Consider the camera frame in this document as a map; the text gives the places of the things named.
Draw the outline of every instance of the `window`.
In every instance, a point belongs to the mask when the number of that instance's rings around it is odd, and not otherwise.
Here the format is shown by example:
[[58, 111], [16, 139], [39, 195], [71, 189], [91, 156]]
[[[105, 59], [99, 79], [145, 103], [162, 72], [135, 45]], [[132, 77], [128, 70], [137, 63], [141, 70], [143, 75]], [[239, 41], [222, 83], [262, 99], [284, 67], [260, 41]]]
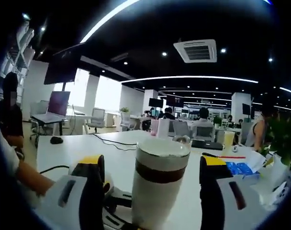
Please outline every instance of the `window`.
[[[89, 79], [89, 72], [83, 69], [78, 69], [75, 75], [74, 82], [67, 82], [65, 91], [70, 91], [69, 104], [79, 107], [85, 106], [86, 89]], [[62, 91], [63, 83], [57, 83], [54, 86], [54, 91]]]
[[119, 111], [122, 84], [100, 76], [94, 107], [109, 111]]

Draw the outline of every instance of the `ceiling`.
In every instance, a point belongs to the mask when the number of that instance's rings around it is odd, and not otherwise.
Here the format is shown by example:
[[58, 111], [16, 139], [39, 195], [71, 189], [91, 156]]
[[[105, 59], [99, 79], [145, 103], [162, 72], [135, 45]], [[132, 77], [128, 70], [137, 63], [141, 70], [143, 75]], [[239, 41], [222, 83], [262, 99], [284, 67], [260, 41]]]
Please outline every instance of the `ceiling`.
[[[32, 40], [38, 54], [35, 58], [49, 61], [54, 53], [79, 44], [101, 18], [123, 2], [97, 0], [88, 7], [47, 5], [25, 9], [30, 26], [36, 30]], [[210, 2], [140, 0], [99, 28], [82, 45], [83, 55], [134, 79], [220, 76], [258, 81], [166, 78], [124, 83], [132, 88], [229, 100], [234, 92], [246, 92], [256, 103], [261, 103], [267, 93], [277, 106], [291, 108], [291, 93], [279, 89], [291, 90], [291, 1], [283, 1], [283, 5], [278, 0], [272, 0], [273, 5], [262, 0], [229, 0], [228, 5], [220, 0]], [[173, 46], [179, 41], [200, 39], [216, 41], [216, 63], [185, 63]], [[104, 75], [127, 80], [108, 70]]]

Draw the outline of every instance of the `pillar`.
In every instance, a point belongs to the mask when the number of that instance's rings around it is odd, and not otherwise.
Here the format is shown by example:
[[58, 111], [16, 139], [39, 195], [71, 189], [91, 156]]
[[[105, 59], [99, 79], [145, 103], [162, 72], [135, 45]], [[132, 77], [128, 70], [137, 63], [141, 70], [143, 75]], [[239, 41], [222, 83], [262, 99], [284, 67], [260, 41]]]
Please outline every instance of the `pillar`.
[[248, 104], [251, 106], [251, 95], [247, 93], [235, 92], [232, 96], [231, 115], [233, 122], [238, 123], [239, 119], [248, 118], [248, 115], [244, 115], [242, 112], [242, 104]]
[[150, 98], [155, 98], [157, 99], [158, 97], [158, 92], [155, 90], [145, 90], [145, 96], [144, 96], [144, 104], [142, 107], [142, 112], [144, 112], [145, 110], [150, 110], [150, 106], [149, 106], [149, 100]]

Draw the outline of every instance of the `black cable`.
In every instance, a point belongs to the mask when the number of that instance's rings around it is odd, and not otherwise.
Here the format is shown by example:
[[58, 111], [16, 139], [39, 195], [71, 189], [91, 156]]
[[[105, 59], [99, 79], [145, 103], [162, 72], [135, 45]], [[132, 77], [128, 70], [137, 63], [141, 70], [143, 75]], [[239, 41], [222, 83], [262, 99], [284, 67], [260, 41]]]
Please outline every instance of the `black cable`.
[[69, 166], [66, 166], [66, 165], [58, 165], [58, 166], [54, 166], [52, 168], [49, 168], [49, 169], [46, 169], [46, 170], [43, 170], [42, 172], [40, 172], [40, 174], [43, 174], [45, 172], [48, 172], [48, 171], [51, 171], [53, 169], [57, 169], [57, 168], [67, 168], [69, 169]]
[[113, 145], [113, 146], [115, 146], [116, 147], [116, 149], [118, 149], [118, 150], [122, 150], [122, 151], [130, 151], [130, 150], [136, 150], [136, 149], [121, 149], [121, 148], [119, 148], [118, 146], [116, 146], [116, 145], [114, 145], [114, 144], [108, 144], [108, 143], [106, 143], [105, 141], [110, 141], [110, 142], [114, 142], [114, 143], [117, 143], [117, 144], [122, 144], [122, 145], [128, 145], [128, 146], [133, 146], [133, 145], [136, 145], [136, 144], [125, 144], [125, 143], [121, 143], [121, 142], [117, 142], [117, 141], [112, 141], [112, 140], [105, 140], [105, 139], [102, 139], [101, 137], [99, 137], [99, 136], [97, 136], [97, 135], [95, 135], [94, 133], [92, 133], [92, 135], [94, 135], [94, 136], [96, 136], [97, 138], [99, 138], [105, 145]]
[[101, 139], [102, 141], [109, 141], [109, 142], [113, 142], [113, 143], [121, 144], [121, 145], [130, 145], [130, 146], [137, 145], [137, 144], [126, 144], [126, 143], [121, 143], [121, 142], [117, 142], [117, 141], [113, 141], [113, 140], [105, 140], [105, 139], [99, 137], [98, 135], [96, 135], [95, 133], [92, 133], [92, 135], [96, 136], [97, 138]]

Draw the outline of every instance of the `air conditioner vent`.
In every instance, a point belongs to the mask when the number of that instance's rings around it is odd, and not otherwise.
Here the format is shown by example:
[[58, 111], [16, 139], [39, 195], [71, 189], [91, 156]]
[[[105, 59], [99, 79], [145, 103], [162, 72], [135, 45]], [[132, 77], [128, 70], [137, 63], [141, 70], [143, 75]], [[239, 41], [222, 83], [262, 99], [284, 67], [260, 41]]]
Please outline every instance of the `air conditioner vent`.
[[195, 40], [173, 44], [185, 63], [217, 62], [216, 41]]

